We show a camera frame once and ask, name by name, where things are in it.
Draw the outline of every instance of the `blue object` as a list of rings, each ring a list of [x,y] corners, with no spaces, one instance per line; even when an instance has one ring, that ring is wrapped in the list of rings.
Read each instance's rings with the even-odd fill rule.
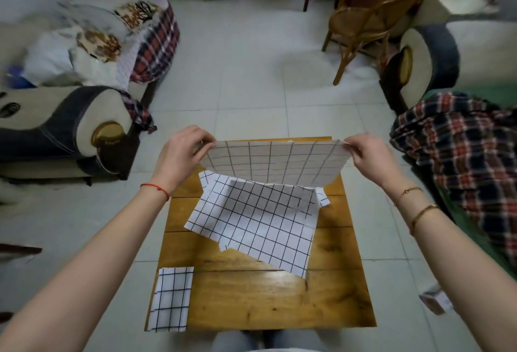
[[[5,74],[5,80],[9,88],[23,89],[23,88],[35,88],[29,80],[22,77],[23,68],[18,65],[8,65],[7,73]]]

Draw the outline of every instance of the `gold bracelet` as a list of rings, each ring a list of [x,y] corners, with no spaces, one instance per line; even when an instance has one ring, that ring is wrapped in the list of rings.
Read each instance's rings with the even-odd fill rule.
[[[431,205],[428,205],[426,206],[425,208],[423,208],[418,214],[417,216],[415,216],[415,218],[411,221],[411,226],[410,226],[410,234],[411,236],[413,236],[413,234],[415,233],[415,227],[418,223],[418,221],[422,218],[422,216],[429,210],[431,209],[440,209],[437,205],[434,205],[434,204],[431,204]]]
[[[420,187],[418,187],[418,186],[415,186],[415,187],[413,187],[413,188],[406,189],[406,190],[404,190],[404,191],[402,192],[402,194],[401,194],[401,195],[400,195],[400,197],[399,197],[399,200],[397,201],[397,203],[396,203],[396,204],[394,203],[394,205],[395,205],[395,206],[398,206],[398,205],[399,205],[399,203],[400,203],[400,200],[402,199],[402,197],[404,197],[404,195],[406,195],[407,193],[409,193],[410,191],[413,191],[413,190],[420,190],[421,192],[423,192],[422,188],[420,188]]]

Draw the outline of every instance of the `person's left hand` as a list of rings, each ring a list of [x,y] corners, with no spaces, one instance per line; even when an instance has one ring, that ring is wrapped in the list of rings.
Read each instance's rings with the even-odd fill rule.
[[[189,177],[206,153],[215,148],[215,140],[214,136],[196,125],[180,130],[163,146],[149,183],[171,194]]]

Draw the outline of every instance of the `small box on floor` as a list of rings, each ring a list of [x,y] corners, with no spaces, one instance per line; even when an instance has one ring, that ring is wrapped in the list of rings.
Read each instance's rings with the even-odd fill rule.
[[[453,310],[452,303],[438,284],[433,285],[424,293],[418,295],[420,300],[431,312],[442,315],[447,311]]]

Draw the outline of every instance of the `wooden table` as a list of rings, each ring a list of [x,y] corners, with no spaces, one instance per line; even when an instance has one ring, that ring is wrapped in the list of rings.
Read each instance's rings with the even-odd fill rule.
[[[201,170],[194,171],[172,195],[158,259],[158,269],[195,267],[187,329],[376,326],[340,176],[325,187],[330,205],[320,209],[304,280],[239,251],[221,252],[217,242],[184,228],[203,194]]]

